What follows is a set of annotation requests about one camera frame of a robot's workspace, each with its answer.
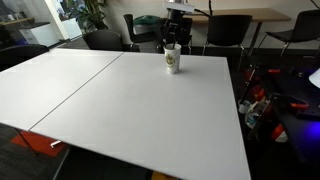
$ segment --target cable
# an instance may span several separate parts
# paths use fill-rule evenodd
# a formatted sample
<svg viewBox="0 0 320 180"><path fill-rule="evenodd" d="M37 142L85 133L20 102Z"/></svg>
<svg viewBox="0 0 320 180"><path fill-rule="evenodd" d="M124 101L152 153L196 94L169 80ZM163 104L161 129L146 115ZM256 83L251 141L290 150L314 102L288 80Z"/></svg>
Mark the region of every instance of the cable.
<svg viewBox="0 0 320 180"><path fill-rule="evenodd" d="M210 16L212 16L211 0L209 0L209 10L210 10Z"/></svg>
<svg viewBox="0 0 320 180"><path fill-rule="evenodd" d="M313 0L310 0L312 2L313 5L315 5L318 9L320 9L320 7L313 1Z"/></svg>
<svg viewBox="0 0 320 180"><path fill-rule="evenodd" d="M210 17L210 15L209 15L209 14L207 14L207 13L205 13L205 12L203 12L203 11L199 10L199 9L194 9L194 11L199 12L199 13L201 13L201 14L203 14L203 15L207 16L207 17Z"/></svg>

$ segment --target wooden table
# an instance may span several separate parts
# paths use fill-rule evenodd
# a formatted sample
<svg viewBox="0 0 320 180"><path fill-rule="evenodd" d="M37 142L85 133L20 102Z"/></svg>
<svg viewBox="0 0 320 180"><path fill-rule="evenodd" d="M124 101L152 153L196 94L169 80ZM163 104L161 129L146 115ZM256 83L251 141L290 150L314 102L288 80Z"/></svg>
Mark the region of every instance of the wooden table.
<svg viewBox="0 0 320 180"><path fill-rule="evenodd" d="M270 8L250 8L250 9L218 9L213 10L213 15L251 15L252 22L258 22L256 30L254 32L250 49L249 55L252 54L254 45L257 41L257 37L260 32L260 28L263 22L286 22L290 21L291 18L281 14L275 10ZM185 15L186 17L191 17L194 23L197 24L207 24L208 17L203 16L199 13L194 13L192 15Z"/></svg>
<svg viewBox="0 0 320 180"><path fill-rule="evenodd" d="M17 19L13 21L8 21L8 22L0 22L0 26L7 26L7 25L12 25L12 24L17 24L17 23L22 23L26 21L34 21L34 18L23 18L23 19Z"/></svg>

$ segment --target dark floor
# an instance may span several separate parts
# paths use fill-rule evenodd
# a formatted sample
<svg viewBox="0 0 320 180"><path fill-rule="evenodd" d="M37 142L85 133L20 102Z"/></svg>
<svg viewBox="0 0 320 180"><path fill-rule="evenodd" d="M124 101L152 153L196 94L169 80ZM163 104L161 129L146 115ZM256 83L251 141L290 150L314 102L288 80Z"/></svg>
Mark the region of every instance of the dark floor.
<svg viewBox="0 0 320 180"><path fill-rule="evenodd" d="M62 45L60 48L88 49L80 38L73 42ZM200 55L201 47L192 49L192 54ZM209 48L206 55L228 56L228 63L231 68L231 79L234 88L235 98L239 99L244 90L244 75L236 71L238 58L237 49L230 48ZM255 55L270 56L279 54L279 50L256 50ZM288 54L301 56L312 55L314 51L288 51ZM248 66L247 59L244 59L243 70ZM244 137L249 129L244 125L243 115L239 115L242 124ZM0 126L0 180L46 180L54 177L64 150L57 157L52 158L46 155L34 155L29 149L15 145L10 142L15 132L5 126ZM247 152L249 167L254 180L312 180L320 179L320 169L299 163L296 154L289 143L275 143L267 138L263 141L244 140ZM71 148L63 168L57 179L145 179L150 177L150 171L131 164L117 161L83 149Z"/></svg>

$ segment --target table seam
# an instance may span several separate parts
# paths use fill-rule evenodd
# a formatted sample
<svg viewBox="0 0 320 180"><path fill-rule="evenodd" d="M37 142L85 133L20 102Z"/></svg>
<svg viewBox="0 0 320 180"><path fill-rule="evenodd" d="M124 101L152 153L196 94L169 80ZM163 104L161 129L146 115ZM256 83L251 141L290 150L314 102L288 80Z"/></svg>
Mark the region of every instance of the table seam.
<svg viewBox="0 0 320 180"><path fill-rule="evenodd" d="M44 117L42 117L38 122L36 122L34 125L32 125L28 131L31 132L31 129L33 129L35 126L37 126L42 120L44 120L47 116L49 116L53 111L55 111L59 106L61 106L65 101L67 101L70 97L72 97L74 94L76 94L82 87L84 87L86 84L88 84L92 79L94 79L98 74L100 74L102 71L104 71L107 67L109 67L114 61L116 61L119 57L121 57L125 52L122 52L120 55L118 55L114 60L112 60L110 63L108 63L105 67L103 67L100 71L98 71L95 75L93 75L89 80L87 80L84 84L82 84L78 89L76 89L73 93L71 93L66 99L64 99L62 102L60 102L56 107L54 107L51 111L49 111Z"/></svg>

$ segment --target blue light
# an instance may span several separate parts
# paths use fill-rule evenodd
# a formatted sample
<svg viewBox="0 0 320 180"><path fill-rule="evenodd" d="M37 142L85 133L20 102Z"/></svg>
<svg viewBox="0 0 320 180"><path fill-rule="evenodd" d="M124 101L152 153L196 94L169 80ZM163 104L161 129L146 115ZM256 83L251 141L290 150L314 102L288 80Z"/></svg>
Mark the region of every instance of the blue light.
<svg viewBox="0 0 320 180"><path fill-rule="evenodd" d="M320 122L311 122L305 129L307 138L320 140Z"/></svg>

